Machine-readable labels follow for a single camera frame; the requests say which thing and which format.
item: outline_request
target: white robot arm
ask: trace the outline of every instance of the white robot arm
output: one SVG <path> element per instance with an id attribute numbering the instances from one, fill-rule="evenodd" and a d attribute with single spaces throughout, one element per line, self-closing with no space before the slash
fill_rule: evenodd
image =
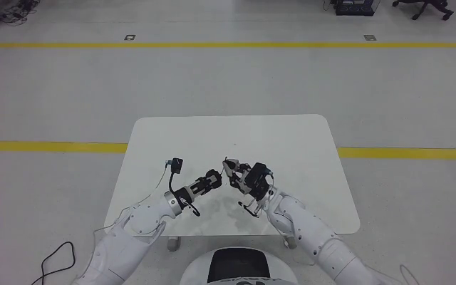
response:
<path id="1" fill-rule="evenodd" d="M 250 167 L 248 164 L 239 164 L 238 160 L 230 159 L 225 159 L 223 165 L 230 185 L 245 195 L 251 195 L 257 206 L 251 211 L 250 205 L 239 204 L 254 217 L 257 217 L 259 211 L 264 210 L 272 225 L 280 232 L 292 234 L 296 243 L 336 284 L 396 284 L 394 279 L 366 266 L 342 239 L 321 219 L 308 211 L 301 201 L 269 185 L 266 176 L 273 174 L 266 165 L 257 163 Z"/>
<path id="2" fill-rule="evenodd" d="M 180 172 L 182 160 L 178 168 L 171 166 L 172 176 Z M 130 207 L 127 213 L 119 218 L 114 227 L 99 241 L 95 247 L 93 258 L 84 273 L 73 285 L 121 285 L 136 270 L 149 248 L 165 230 L 164 216 L 175 219 L 186 207 L 199 212 L 192 203 L 200 196 L 222 185 L 222 176 L 210 170 L 195 183 L 184 186 L 177 191 L 166 192 L 157 206 L 137 204 Z M 125 231 L 129 225 L 138 236 L 153 233 L 146 241 Z"/>

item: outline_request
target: black chair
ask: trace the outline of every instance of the black chair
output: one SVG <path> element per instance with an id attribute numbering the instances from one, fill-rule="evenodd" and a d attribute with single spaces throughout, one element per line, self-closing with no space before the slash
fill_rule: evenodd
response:
<path id="1" fill-rule="evenodd" d="M 453 14 L 453 11 L 446 9 L 446 6 L 448 5 L 447 0 L 396 0 L 393 2 L 393 7 L 396 7 L 399 5 L 399 3 L 419 3 L 419 2 L 424 2 L 423 6 L 420 9 L 420 12 L 418 14 L 413 15 L 412 20 L 416 20 L 420 17 L 420 15 L 424 12 L 426 9 L 426 6 L 428 4 L 433 5 L 438 11 L 444 13 L 442 20 L 446 21 L 450 18 L 450 16 Z"/>

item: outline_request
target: white table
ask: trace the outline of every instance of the white table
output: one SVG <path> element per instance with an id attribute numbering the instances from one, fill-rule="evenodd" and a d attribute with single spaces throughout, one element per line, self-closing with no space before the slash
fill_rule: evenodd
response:
<path id="1" fill-rule="evenodd" d="M 360 227 L 353 198 L 343 173 L 326 119 L 320 115 L 259 115 L 139 119 L 128 143 L 105 225 L 120 210 L 152 192 L 143 203 L 154 205 L 167 191 L 168 168 L 154 190 L 165 161 L 184 160 L 173 188 L 188 185 L 211 168 L 220 171 L 225 157 L 240 162 L 265 163 L 274 172 L 275 186 L 301 200 L 339 234 Z M 165 236 L 219 236 L 277 234 L 263 213 L 246 213 L 238 201 L 248 202 L 223 185 L 198 197 L 194 205 L 201 217 L 186 209 L 170 220 Z"/>

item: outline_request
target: cable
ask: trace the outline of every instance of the cable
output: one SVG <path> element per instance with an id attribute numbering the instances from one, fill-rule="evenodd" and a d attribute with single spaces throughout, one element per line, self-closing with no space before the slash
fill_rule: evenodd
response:
<path id="1" fill-rule="evenodd" d="M 168 165 L 165 164 L 165 169 L 163 170 L 162 177 L 161 177 L 160 180 L 158 181 L 157 186 L 155 186 L 155 190 L 158 188 L 158 186 L 160 186 L 160 183 L 162 182 L 163 177 L 165 176 L 167 167 L 168 167 Z M 90 260 L 89 260 L 89 262 L 88 262 L 88 264 L 87 264 L 87 267 L 84 269 L 84 272 L 83 272 L 81 275 L 76 276 L 76 278 L 75 278 L 74 280 L 79 279 L 79 278 L 81 278 L 82 276 L 84 276 L 84 274 L 86 274 L 86 272 L 87 272 L 87 270 L 88 270 L 88 267 L 90 266 L 90 263 L 92 262 L 93 255 L 95 254 L 95 247 L 96 247 L 96 236 L 95 236 L 95 233 L 96 233 L 96 232 L 99 232 L 99 231 L 102 230 L 102 229 L 107 229 L 107 228 L 112 227 L 114 224 L 116 224 L 116 223 L 120 220 L 120 218 L 122 217 L 123 211 L 125 211 L 125 210 L 127 210 L 127 209 L 130 209 L 131 207 L 135 206 L 136 204 L 140 204 L 140 203 L 144 202 L 148 197 L 150 197 L 151 194 L 149 194 L 146 198 L 142 199 L 141 201 L 136 202 L 135 204 L 132 204 L 132 205 L 130 205 L 130 206 L 128 206 L 128 207 L 123 208 L 123 209 L 120 211 L 119 217 L 118 217 L 117 219 L 115 219 L 114 222 L 113 222 L 112 224 L 110 224 L 109 226 L 101 227 L 100 229 L 96 229 L 96 230 L 94 230 L 94 231 L 92 232 L 92 235 L 93 235 L 93 250 L 92 250 L 92 256 L 90 257 Z"/>
<path id="2" fill-rule="evenodd" d="M 61 247 L 63 247 L 65 244 L 70 244 L 71 245 L 71 254 L 73 255 L 73 263 L 70 266 L 68 266 L 68 267 L 65 267 L 65 268 L 62 268 L 62 269 L 55 270 L 55 271 L 52 271 L 52 272 L 44 274 L 44 262 L 46 262 L 46 260 L 48 260 L 50 257 L 52 257 L 56 252 L 58 252 L 58 250 Z M 75 255 L 74 255 L 74 245 L 73 245 L 73 243 L 72 242 L 64 242 L 53 253 L 49 254 L 48 257 L 46 257 L 43 260 L 43 262 L 41 262 L 41 277 L 38 278 L 37 280 L 35 280 L 31 285 L 34 285 L 39 279 L 41 279 L 41 285 L 44 285 L 44 277 L 49 276 L 49 275 L 54 274 L 54 273 L 57 273 L 57 272 L 60 272 L 60 271 L 64 271 L 64 270 L 70 269 L 71 267 L 74 266 L 75 263 L 76 263 L 76 258 L 75 258 Z"/>
<path id="3" fill-rule="evenodd" d="M 171 186 L 173 177 L 174 177 L 174 172 L 171 172 L 170 181 L 168 182 L 168 188 L 170 188 L 170 192 L 174 195 L 174 191 L 172 191 L 172 186 Z"/>
<path id="4" fill-rule="evenodd" d="M 404 278 L 405 283 L 407 283 L 408 285 L 410 285 L 410 283 L 408 283 L 407 278 L 405 278 L 403 269 L 407 270 L 407 272 L 412 276 L 413 280 L 415 280 L 415 282 L 416 282 L 417 285 L 420 285 L 420 282 L 418 282 L 418 280 L 416 279 L 415 275 L 413 275 L 413 273 L 409 270 L 409 268 L 407 268 L 404 264 L 401 264 L 401 265 L 399 266 L 399 271 L 400 271 L 400 274 L 402 275 L 402 277 Z"/>

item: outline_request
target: white floor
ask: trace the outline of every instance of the white floor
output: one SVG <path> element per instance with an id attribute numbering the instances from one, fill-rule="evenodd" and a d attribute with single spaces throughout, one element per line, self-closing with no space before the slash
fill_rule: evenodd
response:
<path id="1" fill-rule="evenodd" d="M 0 41 L 456 41 L 454 16 L 411 21 L 418 6 L 390 5 L 366 18 L 314 0 L 43 0 L 23 26 L 0 26 Z M 145 116 L 319 113 L 337 146 L 456 147 L 455 63 L 455 49 L 0 49 L 0 140 L 123 143 Z M 46 284 L 80 272 L 122 158 L 0 153 L 0 284 L 31 283 L 66 240 L 76 267 Z M 453 284 L 456 162 L 342 163 L 361 218 L 345 237 L 355 252 L 397 279 L 405 264 L 420 284 Z M 277 237 L 195 237 L 172 254 L 160 240 L 126 284 L 177 284 L 195 257 L 232 244 L 283 258 L 302 284 L 331 283 Z"/>

